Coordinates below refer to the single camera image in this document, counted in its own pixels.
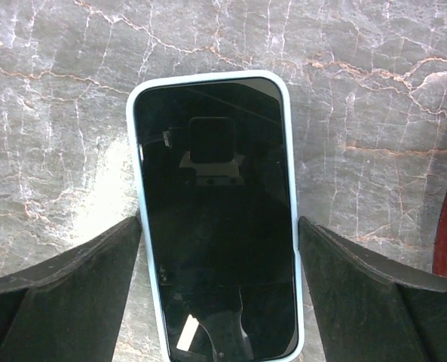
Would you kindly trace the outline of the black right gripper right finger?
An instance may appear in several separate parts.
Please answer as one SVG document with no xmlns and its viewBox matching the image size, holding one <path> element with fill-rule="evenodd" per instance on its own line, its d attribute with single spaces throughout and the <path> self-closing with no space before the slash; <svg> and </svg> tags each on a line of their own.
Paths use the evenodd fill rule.
<svg viewBox="0 0 447 362">
<path fill-rule="evenodd" d="M 328 361 L 447 361 L 447 278 L 305 216 L 299 253 Z"/>
</svg>

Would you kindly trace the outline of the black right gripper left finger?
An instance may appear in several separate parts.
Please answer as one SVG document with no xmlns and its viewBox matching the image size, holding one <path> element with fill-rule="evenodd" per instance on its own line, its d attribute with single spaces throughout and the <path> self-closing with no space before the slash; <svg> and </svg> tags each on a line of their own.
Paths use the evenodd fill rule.
<svg viewBox="0 0 447 362">
<path fill-rule="evenodd" d="M 1 277 L 0 361 L 111 361 L 141 233 L 131 216 Z"/>
</svg>

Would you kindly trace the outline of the blue-cased smartphone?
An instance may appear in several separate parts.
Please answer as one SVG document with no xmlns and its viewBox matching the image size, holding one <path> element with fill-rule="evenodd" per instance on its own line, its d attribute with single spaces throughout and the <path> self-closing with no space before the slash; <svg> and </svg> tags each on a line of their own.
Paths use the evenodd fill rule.
<svg viewBox="0 0 447 362">
<path fill-rule="evenodd" d="M 305 340 L 289 91 L 262 69 L 144 81 L 127 134 L 165 361 L 291 361 Z"/>
</svg>

